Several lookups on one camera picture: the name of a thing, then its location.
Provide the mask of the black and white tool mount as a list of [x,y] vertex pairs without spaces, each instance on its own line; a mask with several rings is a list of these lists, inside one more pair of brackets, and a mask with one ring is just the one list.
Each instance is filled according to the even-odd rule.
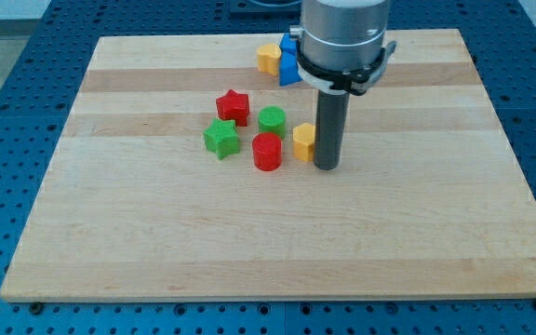
[[349,93],[365,95],[384,75],[389,58],[396,50],[397,42],[391,41],[379,51],[374,62],[352,71],[328,70],[309,61],[297,43],[296,61],[300,78],[310,86],[329,95]]

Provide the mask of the dark grey cylindrical pointer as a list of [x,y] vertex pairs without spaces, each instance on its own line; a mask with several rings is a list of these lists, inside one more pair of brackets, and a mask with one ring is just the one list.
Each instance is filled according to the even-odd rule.
[[314,165],[332,170],[339,165],[349,94],[331,95],[319,91],[315,118]]

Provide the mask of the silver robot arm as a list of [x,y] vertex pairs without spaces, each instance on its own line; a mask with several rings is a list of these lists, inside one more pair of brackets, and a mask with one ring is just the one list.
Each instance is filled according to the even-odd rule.
[[396,42],[384,44],[390,0],[303,0],[300,24],[289,29],[301,79],[317,89],[317,168],[339,165],[351,96],[383,77]]

